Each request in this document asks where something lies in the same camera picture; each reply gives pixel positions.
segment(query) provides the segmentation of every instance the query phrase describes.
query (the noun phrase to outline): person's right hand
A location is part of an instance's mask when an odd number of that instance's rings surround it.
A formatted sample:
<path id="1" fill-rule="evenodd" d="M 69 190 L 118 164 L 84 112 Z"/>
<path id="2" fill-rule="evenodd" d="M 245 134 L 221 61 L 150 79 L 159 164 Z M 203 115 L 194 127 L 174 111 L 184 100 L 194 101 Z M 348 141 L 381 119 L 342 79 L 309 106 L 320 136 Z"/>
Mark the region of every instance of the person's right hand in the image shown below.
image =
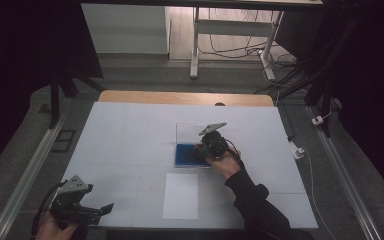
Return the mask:
<path id="1" fill-rule="evenodd" d="M 232 156 L 229 152 L 225 152 L 222 156 L 217 159 L 206 158 L 207 162 L 211 164 L 218 172 L 220 172 L 226 179 L 230 178 L 233 174 L 239 172 L 241 167 L 236 161 L 235 157 Z"/>

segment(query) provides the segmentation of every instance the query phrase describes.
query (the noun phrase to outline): person's left hand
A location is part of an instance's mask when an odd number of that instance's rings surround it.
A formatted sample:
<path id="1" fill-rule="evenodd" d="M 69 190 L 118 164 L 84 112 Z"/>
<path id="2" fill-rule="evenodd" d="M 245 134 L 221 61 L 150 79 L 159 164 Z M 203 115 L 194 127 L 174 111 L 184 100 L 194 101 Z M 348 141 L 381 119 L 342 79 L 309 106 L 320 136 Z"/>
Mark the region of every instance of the person's left hand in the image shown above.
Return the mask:
<path id="1" fill-rule="evenodd" d="M 64 230 L 58 226 L 57 220 L 50 214 L 46 213 L 45 221 L 40 226 L 36 235 L 36 240 L 70 240 L 78 224 L 69 224 Z"/>

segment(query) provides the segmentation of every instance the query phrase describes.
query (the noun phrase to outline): grey floor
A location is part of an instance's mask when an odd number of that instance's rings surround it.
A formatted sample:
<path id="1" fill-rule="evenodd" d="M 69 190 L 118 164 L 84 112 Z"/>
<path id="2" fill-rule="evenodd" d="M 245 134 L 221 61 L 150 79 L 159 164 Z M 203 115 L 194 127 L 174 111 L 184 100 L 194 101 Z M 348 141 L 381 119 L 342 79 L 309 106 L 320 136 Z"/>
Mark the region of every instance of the grey floor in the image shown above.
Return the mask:
<path id="1" fill-rule="evenodd" d="M 192 81 L 189 79 L 187 62 L 150 56 L 101 54 L 99 57 L 104 79 L 97 79 L 97 82 L 108 89 L 252 94 L 256 89 L 270 85 L 264 80 L 262 66 L 258 62 L 202 62 L 199 65 L 198 79 Z M 275 74 L 281 78 L 289 70 L 275 69 Z M 76 85 L 80 92 L 72 101 L 69 117 L 62 127 L 62 131 L 72 131 L 74 138 L 71 144 L 54 143 L 53 151 L 48 154 L 7 239 L 28 238 L 31 221 L 40 201 L 52 185 L 61 181 L 90 109 L 99 97 L 95 90 L 81 82 L 76 81 Z M 266 94 L 270 89 L 259 94 Z M 308 153 L 305 158 L 297 160 L 297 166 L 319 224 L 318 229 L 309 231 L 315 239 L 333 239 L 322 222 L 323 218 L 335 239 L 366 239 L 316 134 L 316 128 L 311 124 L 306 106 L 303 104 L 304 94 L 305 90 L 297 92 L 276 104 L 286 133 L 293 137 L 297 146 L 305 148 Z M 23 123 L 0 156 L 0 213 L 49 126 L 49 106 L 49 87 L 36 91 L 31 97 L 30 110 Z M 335 106 L 333 109 L 330 124 L 331 139 L 384 239 L 384 181 L 370 160 L 342 128 L 337 119 L 339 109 Z M 312 163 L 314 192 L 311 187 L 309 157 Z M 316 213 L 312 202 L 313 195 L 320 215 Z M 88 239 L 105 239 L 105 231 L 91 229 Z"/>

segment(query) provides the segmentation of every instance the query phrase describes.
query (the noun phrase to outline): sheet of paper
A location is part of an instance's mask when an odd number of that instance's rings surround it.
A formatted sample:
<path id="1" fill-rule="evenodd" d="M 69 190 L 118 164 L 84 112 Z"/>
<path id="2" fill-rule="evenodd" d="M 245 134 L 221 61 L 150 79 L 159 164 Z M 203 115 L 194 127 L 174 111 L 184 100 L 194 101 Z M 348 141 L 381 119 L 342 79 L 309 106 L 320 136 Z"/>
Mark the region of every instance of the sheet of paper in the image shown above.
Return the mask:
<path id="1" fill-rule="evenodd" d="M 198 175 L 167 173 L 164 219 L 198 219 Z"/>

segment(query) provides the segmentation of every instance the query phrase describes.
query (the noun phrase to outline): white tabletop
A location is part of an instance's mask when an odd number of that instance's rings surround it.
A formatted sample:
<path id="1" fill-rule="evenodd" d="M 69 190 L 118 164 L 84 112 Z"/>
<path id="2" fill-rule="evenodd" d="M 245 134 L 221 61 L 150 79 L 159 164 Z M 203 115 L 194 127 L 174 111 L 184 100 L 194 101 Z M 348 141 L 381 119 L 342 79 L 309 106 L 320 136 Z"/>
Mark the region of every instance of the white tabletop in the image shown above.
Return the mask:
<path id="1" fill-rule="evenodd" d="M 64 174 L 93 184 L 81 204 L 114 202 L 99 226 L 241 229 L 232 191 L 213 169 L 175 168 L 176 125 L 227 122 L 219 130 L 241 150 L 254 183 L 293 228 L 317 228 L 277 108 L 95 103 Z M 198 175 L 198 219 L 163 219 L 167 173 Z"/>

